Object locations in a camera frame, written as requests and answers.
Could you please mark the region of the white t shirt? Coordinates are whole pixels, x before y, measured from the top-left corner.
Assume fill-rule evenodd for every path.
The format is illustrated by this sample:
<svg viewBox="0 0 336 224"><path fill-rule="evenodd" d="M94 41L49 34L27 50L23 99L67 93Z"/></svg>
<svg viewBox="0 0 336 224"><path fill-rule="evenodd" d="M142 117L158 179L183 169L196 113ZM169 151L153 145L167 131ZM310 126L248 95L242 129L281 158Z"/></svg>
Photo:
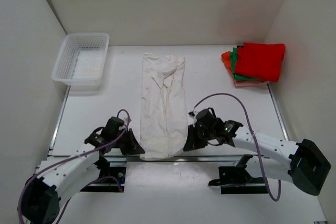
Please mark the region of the white t shirt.
<svg viewBox="0 0 336 224"><path fill-rule="evenodd" d="M184 72L183 57L145 54L142 58L142 160L166 159L183 150L188 134Z"/></svg>

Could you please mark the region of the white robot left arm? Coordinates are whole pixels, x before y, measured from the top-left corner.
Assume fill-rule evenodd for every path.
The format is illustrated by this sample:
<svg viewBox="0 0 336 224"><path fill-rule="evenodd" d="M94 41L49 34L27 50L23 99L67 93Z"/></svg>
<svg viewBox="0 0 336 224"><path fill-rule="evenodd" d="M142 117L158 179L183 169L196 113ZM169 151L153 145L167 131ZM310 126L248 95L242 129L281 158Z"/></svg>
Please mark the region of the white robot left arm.
<svg viewBox="0 0 336 224"><path fill-rule="evenodd" d="M98 183L115 184L118 192L124 176L110 172L104 155L118 148L124 155L143 154L129 128L130 117L111 117L93 130L67 159L41 169L27 180L18 201L19 223L59 223L70 199L82 189Z"/></svg>

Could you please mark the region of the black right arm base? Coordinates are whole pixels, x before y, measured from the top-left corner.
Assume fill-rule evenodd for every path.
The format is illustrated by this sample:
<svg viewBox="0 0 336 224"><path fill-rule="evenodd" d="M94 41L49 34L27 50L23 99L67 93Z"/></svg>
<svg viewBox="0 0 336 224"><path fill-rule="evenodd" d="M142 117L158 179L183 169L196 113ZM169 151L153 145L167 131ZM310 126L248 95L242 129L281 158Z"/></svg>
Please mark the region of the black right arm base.
<svg viewBox="0 0 336 224"><path fill-rule="evenodd" d="M219 186L221 194L267 194L261 175L252 177L247 171L247 163L256 156L243 155L234 166L220 166L219 178L208 182L208 186Z"/></svg>

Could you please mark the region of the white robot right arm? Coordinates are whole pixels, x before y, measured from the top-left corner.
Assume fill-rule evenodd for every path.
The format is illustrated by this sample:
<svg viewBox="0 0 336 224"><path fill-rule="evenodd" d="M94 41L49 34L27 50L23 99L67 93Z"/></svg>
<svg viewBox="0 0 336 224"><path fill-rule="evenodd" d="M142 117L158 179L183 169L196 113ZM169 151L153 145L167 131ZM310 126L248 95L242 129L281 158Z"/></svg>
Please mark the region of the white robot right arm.
<svg viewBox="0 0 336 224"><path fill-rule="evenodd" d="M313 141L284 141L252 133L239 122L222 121L212 108L189 115L194 122L188 126L185 152L205 148L217 140L219 146L227 144L260 154L244 154L235 165L221 165L219 178L211 180L209 186L244 186L266 177L292 183L309 195L320 194L331 164Z"/></svg>

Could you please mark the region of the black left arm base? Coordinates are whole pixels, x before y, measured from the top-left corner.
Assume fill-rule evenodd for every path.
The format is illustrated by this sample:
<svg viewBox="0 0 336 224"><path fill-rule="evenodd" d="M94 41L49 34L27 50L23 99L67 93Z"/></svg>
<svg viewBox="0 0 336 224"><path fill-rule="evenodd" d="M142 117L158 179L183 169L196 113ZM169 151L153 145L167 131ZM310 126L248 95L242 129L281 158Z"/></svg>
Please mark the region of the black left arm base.
<svg viewBox="0 0 336 224"><path fill-rule="evenodd" d="M99 170L98 179L89 183L81 192L97 193L123 193L126 176L126 164L109 162L106 158L100 157L95 162Z"/></svg>

